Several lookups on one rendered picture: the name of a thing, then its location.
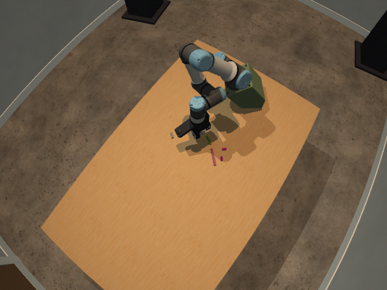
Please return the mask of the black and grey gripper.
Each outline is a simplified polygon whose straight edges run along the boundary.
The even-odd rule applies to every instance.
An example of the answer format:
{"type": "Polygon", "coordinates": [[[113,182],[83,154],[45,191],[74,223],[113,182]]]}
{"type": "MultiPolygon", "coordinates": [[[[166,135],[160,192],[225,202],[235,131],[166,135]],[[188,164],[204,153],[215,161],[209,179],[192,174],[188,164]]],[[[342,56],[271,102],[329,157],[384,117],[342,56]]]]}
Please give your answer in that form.
{"type": "Polygon", "coordinates": [[[203,131],[203,130],[205,130],[205,129],[209,130],[210,129],[211,124],[209,122],[209,116],[210,115],[206,111],[205,112],[205,119],[204,119],[204,121],[202,123],[193,123],[192,120],[190,119],[190,122],[192,124],[197,125],[193,130],[191,130],[192,135],[194,136],[195,139],[199,139],[200,135],[205,133],[205,131],[203,131]]]}

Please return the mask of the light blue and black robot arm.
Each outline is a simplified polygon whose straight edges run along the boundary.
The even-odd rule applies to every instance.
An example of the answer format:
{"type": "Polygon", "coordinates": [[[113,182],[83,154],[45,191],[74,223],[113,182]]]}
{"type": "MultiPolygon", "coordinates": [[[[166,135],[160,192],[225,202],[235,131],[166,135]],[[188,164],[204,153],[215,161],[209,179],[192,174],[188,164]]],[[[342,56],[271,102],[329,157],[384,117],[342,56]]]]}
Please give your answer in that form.
{"type": "MultiPolygon", "coordinates": [[[[224,89],[214,88],[202,72],[208,71],[221,76],[225,85],[232,91],[245,89],[251,82],[251,72],[225,56],[223,52],[212,54],[188,42],[180,47],[179,56],[192,79],[191,86],[201,95],[190,100],[190,119],[193,123],[202,123],[205,112],[227,98],[224,89]]],[[[190,119],[175,129],[178,138],[197,126],[192,124],[190,119]]]]}

